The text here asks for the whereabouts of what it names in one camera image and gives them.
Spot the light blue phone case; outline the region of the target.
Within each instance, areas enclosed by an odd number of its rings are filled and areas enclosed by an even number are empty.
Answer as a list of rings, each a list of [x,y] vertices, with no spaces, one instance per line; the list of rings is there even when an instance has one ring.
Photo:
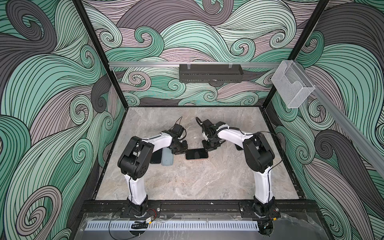
[[[174,163],[174,155],[172,153],[172,150],[169,148],[163,148],[162,150],[162,166],[172,166]]]

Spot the black phone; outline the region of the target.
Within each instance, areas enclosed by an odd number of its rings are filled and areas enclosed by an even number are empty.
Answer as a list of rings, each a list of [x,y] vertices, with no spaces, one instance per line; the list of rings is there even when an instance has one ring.
[[[186,159],[208,158],[209,154],[204,148],[189,149],[186,152]]]

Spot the dark blue phone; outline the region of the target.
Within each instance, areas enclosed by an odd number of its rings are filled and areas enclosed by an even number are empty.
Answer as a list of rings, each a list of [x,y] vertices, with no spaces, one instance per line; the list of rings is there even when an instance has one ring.
[[[153,152],[150,164],[161,164],[163,158],[163,149]]]

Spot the black phone case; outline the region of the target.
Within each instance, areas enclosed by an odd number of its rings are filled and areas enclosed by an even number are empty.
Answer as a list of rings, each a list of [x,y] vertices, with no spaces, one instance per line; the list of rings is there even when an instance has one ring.
[[[237,149],[238,151],[242,151],[242,150],[243,150],[243,148],[240,147],[240,146],[238,146],[238,145],[235,145],[235,147],[236,147],[236,149]]]

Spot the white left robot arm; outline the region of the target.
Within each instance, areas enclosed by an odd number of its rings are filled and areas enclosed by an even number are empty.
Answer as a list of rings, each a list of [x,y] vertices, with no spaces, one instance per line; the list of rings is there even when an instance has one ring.
[[[129,188],[127,211],[131,215],[142,216],[147,211],[148,194],[145,190],[144,175],[148,171],[156,152],[166,150],[171,156],[185,154],[188,143],[186,129],[174,124],[169,130],[149,137],[133,136],[118,160],[118,168],[125,176]]]

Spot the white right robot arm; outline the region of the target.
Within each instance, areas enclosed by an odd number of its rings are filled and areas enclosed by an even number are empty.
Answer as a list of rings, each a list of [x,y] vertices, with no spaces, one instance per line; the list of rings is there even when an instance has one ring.
[[[266,137],[261,132],[247,133],[239,128],[230,127],[224,122],[213,124],[209,120],[201,121],[196,117],[202,128],[203,148],[210,152],[216,150],[224,142],[234,144],[243,151],[248,167],[253,171],[255,179],[254,209],[258,216],[270,215],[270,209],[275,203],[272,193],[271,171],[275,154]]]

